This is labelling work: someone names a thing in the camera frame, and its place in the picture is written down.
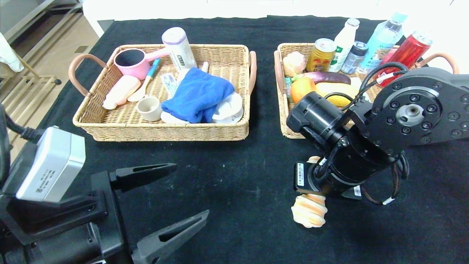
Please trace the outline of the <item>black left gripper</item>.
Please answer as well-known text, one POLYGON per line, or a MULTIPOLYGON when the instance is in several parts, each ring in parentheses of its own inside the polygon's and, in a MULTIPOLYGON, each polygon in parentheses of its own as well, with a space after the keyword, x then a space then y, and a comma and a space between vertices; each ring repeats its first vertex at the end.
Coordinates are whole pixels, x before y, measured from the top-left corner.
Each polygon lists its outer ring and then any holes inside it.
POLYGON ((34 222, 29 245, 31 264, 162 264, 199 232, 210 210, 188 217, 137 242, 125 241, 114 190, 127 192, 162 179, 177 170, 175 163, 152 164, 92 175, 92 191, 53 204, 34 222))

